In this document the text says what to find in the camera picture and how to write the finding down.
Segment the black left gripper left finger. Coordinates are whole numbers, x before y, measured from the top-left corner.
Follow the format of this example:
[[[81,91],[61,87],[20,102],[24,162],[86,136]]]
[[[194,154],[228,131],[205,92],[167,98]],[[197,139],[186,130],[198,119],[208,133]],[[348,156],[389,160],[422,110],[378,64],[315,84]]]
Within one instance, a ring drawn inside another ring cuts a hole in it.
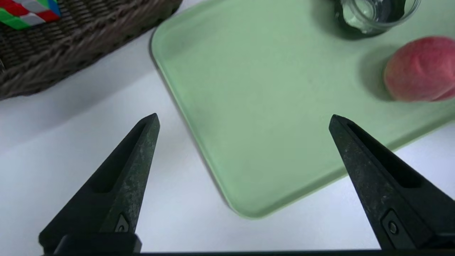
[[[138,254],[135,229],[160,130],[142,118],[39,234],[45,254]]]

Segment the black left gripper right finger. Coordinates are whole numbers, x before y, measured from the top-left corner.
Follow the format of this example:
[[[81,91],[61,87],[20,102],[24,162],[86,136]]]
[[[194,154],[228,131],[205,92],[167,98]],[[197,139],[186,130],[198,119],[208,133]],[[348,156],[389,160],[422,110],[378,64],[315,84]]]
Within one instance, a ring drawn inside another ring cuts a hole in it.
[[[353,121],[329,131],[384,251],[453,251],[454,200]]]

